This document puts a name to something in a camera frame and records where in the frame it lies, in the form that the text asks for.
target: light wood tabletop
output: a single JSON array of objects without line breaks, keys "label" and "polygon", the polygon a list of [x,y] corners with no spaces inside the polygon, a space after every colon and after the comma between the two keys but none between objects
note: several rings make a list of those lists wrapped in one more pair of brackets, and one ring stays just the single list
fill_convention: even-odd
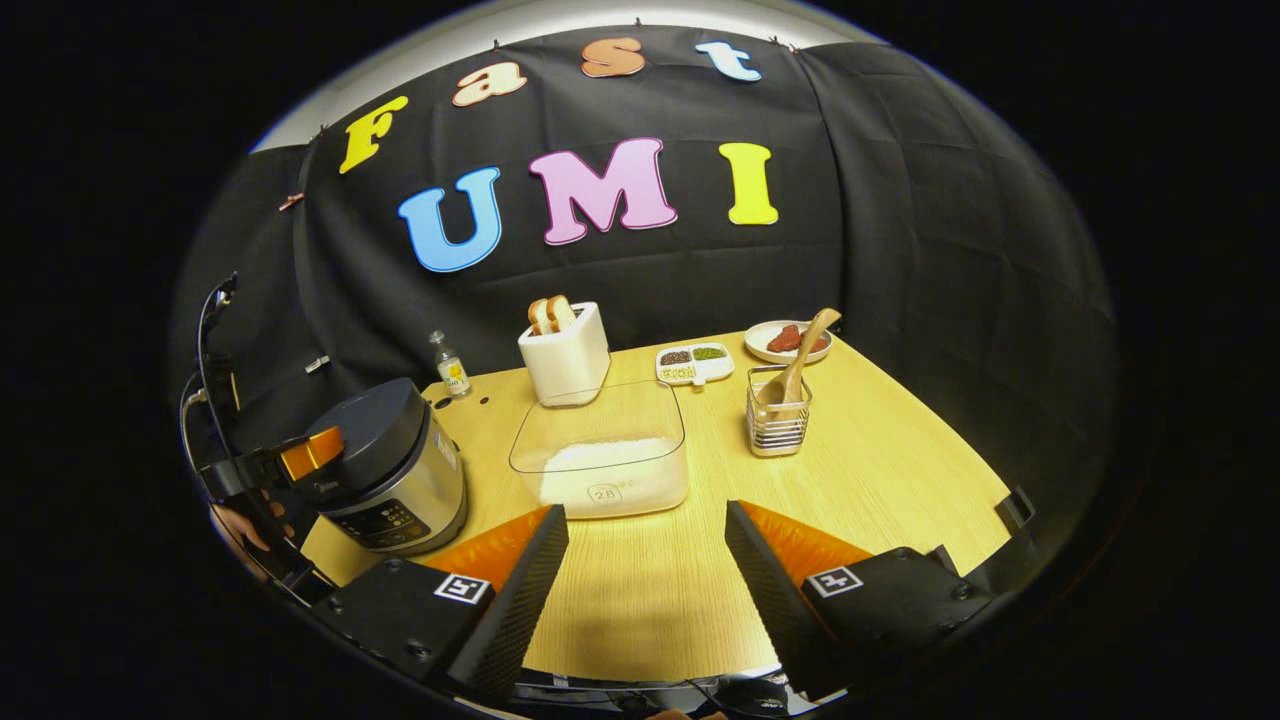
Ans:
[{"label": "light wood tabletop", "polygon": [[[808,436],[796,455],[781,457],[754,456],[745,428],[748,369],[768,363],[749,354],[741,332],[692,342],[723,343],[736,369],[701,388],[673,388],[686,433],[687,498],[648,515],[570,521],[568,551],[526,667],[678,682],[776,664],[724,544],[730,500],[776,510],[872,553],[945,544],[961,575],[1009,539],[995,511],[1009,491],[995,471],[841,340],[833,338],[829,354],[805,368],[814,396]],[[613,352],[605,384],[655,379],[655,352],[687,343]],[[461,539],[538,505],[508,461],[538,401],[529,372],[477,375],[471,383],[470,396],[436,411],[461,447],[466,470],[470,516]],[[435,402],[445,389],[435,383],[422,395]],[[302,550],[339,584],[381,557],[324,518]]]}]

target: rice cooker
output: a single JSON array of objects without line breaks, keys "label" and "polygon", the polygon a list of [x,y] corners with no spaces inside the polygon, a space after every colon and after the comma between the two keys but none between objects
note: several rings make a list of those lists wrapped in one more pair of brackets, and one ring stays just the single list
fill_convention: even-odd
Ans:
[{"label": "rice cooker", "polygon": [[467,516],[462,462],[412,380],[344,400],[306,434],[334,425],[342,455],[298,484],[316,512],[375,552],[417,555],[457,537]]}]

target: bread slice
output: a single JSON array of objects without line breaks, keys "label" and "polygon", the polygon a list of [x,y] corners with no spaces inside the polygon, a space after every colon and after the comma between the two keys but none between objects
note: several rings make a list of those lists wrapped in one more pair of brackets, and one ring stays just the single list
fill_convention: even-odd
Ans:
[{"label": "bread slice", "polygon": [[529,305],[529,324],[532,325],[532,334],[550,334],[552,319],[547,316],[547,299],[539,297]]},{"label": "bread slice", "polygon": [[577,315],[573,314],[573,309],[568,306],[568,299],[563,295],[552,297],[547,301],[547,304],[550,309],[549,314],[552,316],[553,333],[567,331],[568,327],[573,324],[573,320],[577,319]]}]

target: wooden spatula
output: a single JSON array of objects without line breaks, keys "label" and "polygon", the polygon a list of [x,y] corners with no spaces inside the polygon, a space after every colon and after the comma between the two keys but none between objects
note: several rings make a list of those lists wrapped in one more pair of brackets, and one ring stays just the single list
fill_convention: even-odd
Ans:
[{"label": "wooden spatula", "polygon": [[809,322],[809,328],[804,332],[804,337],[800,338],[800,347],[796,348],[796,359],[785,370],[778,373],[778,377],[769,380],[768,384],[755,393],[758,405],[756,419],[759,421],[792,420],[799,415],[795,410],[771,413],[764,406],[800,402],[804,398],[804,389],[800,386],[800,373],[804,370],[804,361],[809,357],[813,345],[822,337],[822,332],[838,319],[840,313],[831,307],[823,307],[813,316],[813,320]]}]

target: small bottle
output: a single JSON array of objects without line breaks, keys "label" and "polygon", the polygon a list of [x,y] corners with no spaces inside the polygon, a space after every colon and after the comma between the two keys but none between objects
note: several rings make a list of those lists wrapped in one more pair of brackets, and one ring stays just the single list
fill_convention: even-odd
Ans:
[{"label": "small bottle", "polygon": [[428,338],[435,346],[435,369],[444,380],[444,387],[449,388],[449,395],[462,397],[471,392],[471,379],[462,369],[462,359],[452,347],[444,345],[444,333],[435,331]]}]

